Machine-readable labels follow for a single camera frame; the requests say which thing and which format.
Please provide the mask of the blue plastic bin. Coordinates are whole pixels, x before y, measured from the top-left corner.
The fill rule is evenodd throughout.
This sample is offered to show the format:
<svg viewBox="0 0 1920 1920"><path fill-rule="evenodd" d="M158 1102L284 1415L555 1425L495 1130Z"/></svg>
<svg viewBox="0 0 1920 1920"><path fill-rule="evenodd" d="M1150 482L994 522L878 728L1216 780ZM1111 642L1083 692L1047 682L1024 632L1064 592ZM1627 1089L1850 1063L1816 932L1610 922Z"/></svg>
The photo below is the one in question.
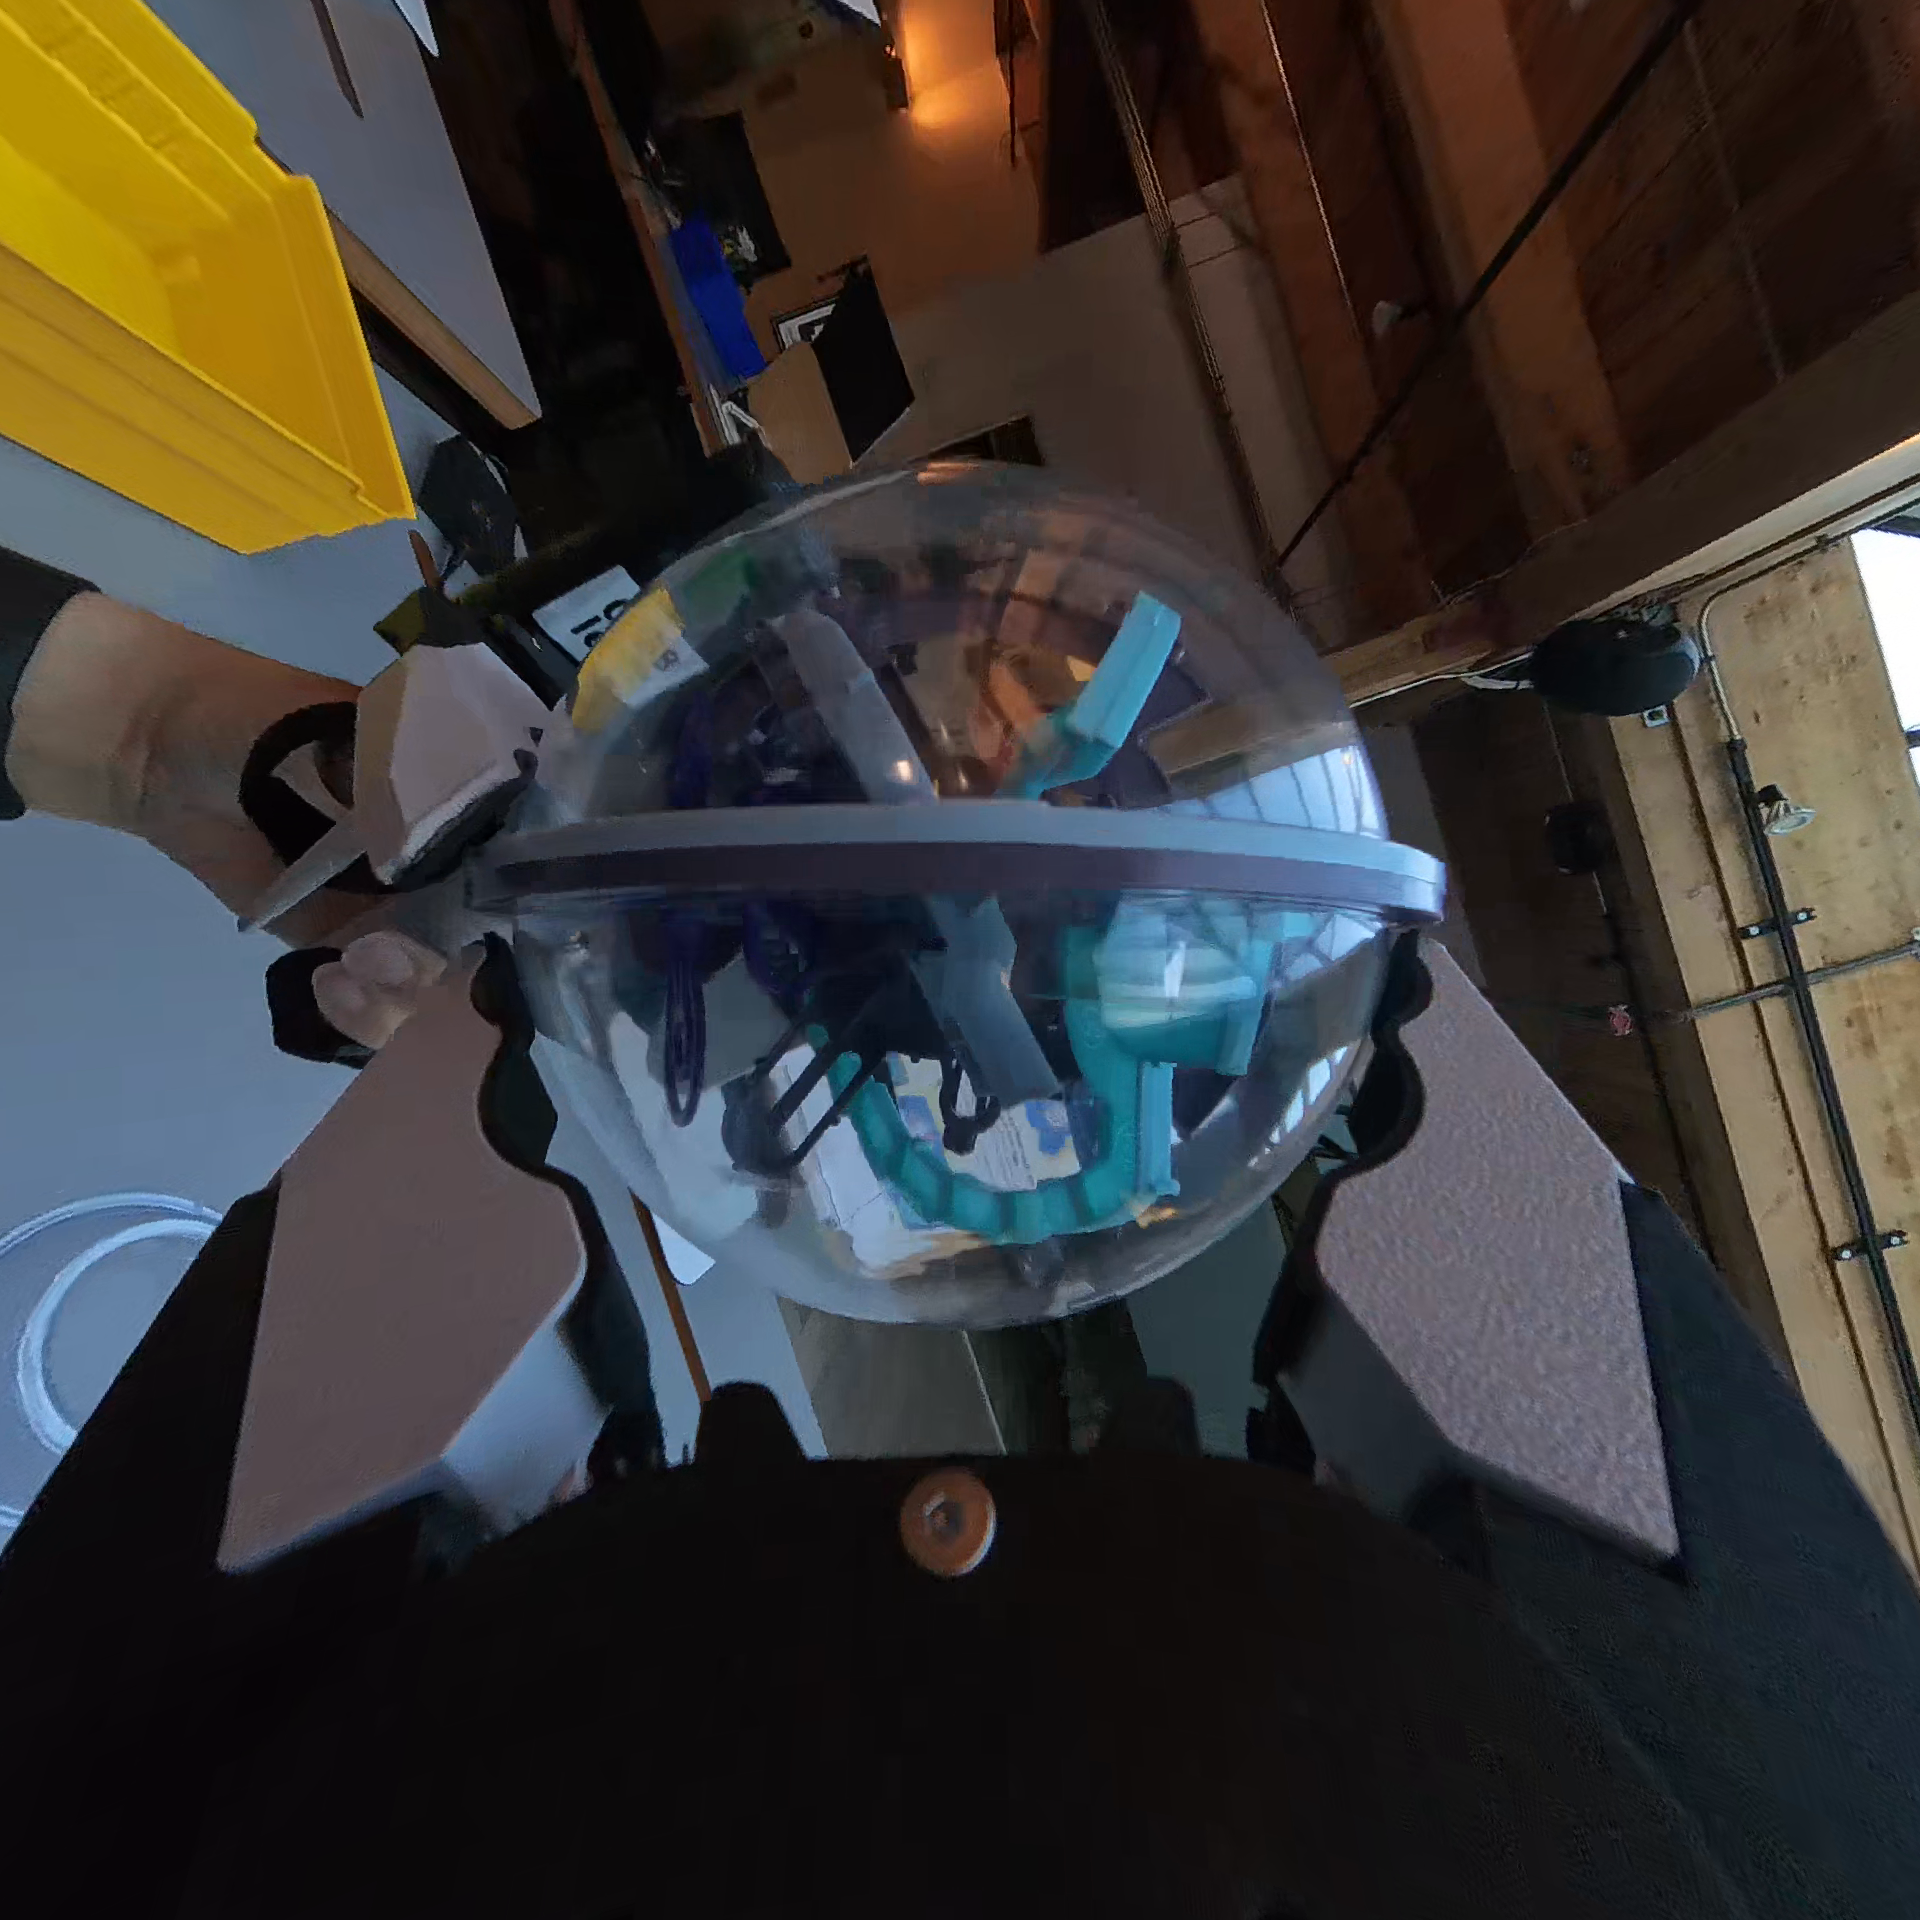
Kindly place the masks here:
<svg viewBox="0 0 1920 1920"><path fill-rule="evenodd" d="M732 392L755 381L767 369L767 353L719 231L707 216L694 213L672 225L667 246L713 364L720 367L723 388Z"/></svg>

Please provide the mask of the person's left hand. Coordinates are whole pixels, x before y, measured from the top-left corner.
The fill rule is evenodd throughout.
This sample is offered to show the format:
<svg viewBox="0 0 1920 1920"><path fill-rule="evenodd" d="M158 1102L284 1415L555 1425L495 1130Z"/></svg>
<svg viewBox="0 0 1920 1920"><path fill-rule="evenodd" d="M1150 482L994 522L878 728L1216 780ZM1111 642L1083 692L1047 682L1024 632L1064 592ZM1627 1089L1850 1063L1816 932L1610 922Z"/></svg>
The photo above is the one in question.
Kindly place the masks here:
<svg viewBox="0 0 1920 1920"><path fill-rule="evenodd" d="M82 666L99 776L31 810L126 831L240 913L282 869L238 799L256 740L358 688L100 597Z"/></svg>

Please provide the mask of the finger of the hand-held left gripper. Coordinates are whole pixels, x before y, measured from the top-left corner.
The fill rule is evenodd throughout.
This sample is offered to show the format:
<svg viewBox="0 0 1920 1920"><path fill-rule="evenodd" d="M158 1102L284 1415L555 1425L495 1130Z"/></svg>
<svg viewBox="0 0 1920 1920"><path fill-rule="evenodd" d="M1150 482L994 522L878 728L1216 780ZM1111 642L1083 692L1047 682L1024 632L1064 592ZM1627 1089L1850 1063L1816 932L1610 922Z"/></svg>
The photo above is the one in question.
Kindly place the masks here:
<svg viewBox="0 0 1920 1920"><path fill-rule="evenodd" d="M394 886L372 872L359 816L346 814L268 881L236 927L275 940L329 940L392 897Z"/></svg>
<svg viewBox="0 0 1920 1920"><path fill-rule="evenodd" d="M424 645L358 704L358 838L372 878L444 874L532 780L545 705L488 645Z"/></svg>

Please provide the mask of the black monitor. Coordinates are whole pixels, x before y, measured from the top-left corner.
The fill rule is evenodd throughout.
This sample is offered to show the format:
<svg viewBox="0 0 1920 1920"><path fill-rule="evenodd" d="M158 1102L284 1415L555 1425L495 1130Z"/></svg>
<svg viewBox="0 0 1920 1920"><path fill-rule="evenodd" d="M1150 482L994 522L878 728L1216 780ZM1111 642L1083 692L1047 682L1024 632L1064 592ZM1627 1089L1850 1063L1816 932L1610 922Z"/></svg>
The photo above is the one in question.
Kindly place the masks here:
<svg viewBox="0 0 1920 1920"><path fill-rule="evenodd" d="M848 262L812 349L848 456L859 461L916 398L865 256Z"/></svg>

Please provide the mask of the black round ceiling device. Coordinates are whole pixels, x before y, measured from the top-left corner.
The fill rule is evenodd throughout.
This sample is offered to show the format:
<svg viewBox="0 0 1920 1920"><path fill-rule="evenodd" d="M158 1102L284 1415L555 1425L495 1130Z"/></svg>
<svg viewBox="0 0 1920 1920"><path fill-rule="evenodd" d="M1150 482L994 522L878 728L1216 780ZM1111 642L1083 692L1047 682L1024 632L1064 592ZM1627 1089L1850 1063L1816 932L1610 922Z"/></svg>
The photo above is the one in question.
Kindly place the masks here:
<svg viewBox="0 0 1920 1920"><path fill-rule="evenodd" d="M1702 672L1697 636L1674 616L1592 614L1545 636L1527 656L1527 682L1569 713L1622 718L1664 709Z"/></svg>

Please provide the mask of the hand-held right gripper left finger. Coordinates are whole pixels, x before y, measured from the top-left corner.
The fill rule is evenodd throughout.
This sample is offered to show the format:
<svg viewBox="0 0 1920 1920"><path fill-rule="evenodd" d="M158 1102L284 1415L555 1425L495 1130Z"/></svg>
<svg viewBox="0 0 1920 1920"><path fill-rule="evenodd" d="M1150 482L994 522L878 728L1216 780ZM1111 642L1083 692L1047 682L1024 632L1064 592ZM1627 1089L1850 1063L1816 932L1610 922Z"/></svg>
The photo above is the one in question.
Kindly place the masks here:
<svg viewBox="0 0 1920 1920"><path fill-rule="evenodd" d="M466 948L286 1160L219 1567L412 1502L498 1535L664 1458L650 1342L511 948Z"/></svg>

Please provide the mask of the clear plastic maze ball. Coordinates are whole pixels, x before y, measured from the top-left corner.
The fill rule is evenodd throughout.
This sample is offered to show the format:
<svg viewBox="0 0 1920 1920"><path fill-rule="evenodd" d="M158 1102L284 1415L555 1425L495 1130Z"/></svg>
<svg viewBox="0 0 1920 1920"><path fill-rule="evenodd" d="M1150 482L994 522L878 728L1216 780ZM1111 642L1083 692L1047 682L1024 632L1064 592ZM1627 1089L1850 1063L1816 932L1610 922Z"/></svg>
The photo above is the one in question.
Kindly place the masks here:
<svg viewBox="0 0 1920 1920"><path fill-rule="evenodd" d="M672 1234L942 1327L1240 1228L1450 894L1273 597L1130 501L966 461L790 487L662 564L470 881Z"/></svg>

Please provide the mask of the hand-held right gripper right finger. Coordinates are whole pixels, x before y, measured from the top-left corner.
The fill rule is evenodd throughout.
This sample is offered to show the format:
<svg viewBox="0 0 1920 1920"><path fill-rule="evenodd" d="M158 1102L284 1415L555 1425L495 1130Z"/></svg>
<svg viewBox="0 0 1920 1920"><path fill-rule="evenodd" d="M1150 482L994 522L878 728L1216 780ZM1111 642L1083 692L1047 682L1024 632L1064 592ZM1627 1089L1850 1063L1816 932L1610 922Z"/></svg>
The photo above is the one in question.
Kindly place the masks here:
<svg viewBox="0 0 1920 1920"><path fill-rule="evenodd" d="M1372 1510L1495 1494L1678 1551L1626 1174L1446 945L1396 942L1351 1106L1255 1337L1251 1450Z"/></svg>

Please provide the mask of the stacked yellow plastic bins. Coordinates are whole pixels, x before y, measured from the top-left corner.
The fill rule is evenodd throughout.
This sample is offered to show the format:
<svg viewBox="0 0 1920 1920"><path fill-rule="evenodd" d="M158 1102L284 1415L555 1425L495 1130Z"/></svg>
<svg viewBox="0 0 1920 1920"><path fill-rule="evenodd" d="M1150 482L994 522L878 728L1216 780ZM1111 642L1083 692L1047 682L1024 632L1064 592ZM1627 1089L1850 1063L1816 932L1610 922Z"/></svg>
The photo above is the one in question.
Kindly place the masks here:
<svg viewBox="0 0 1920 1920"><path fill-rule="evenodd" d="M240 554L410 521L319 188L138 1L3 5L3 431Z"/></svg>

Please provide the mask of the clear plastic ball stand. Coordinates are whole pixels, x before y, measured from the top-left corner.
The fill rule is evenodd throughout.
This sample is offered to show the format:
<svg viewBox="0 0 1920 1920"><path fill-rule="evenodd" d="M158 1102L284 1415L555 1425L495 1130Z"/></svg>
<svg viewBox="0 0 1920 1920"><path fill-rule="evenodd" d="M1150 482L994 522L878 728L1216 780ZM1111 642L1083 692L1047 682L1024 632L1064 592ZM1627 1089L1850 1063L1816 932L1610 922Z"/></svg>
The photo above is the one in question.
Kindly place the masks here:
<svg viewBox="0 0 1920 1920"><path fill-rule="evenodd" d="M6 1537L219 1223L218 1208L180 1196L104 1190L6 1231Z"/></svg>

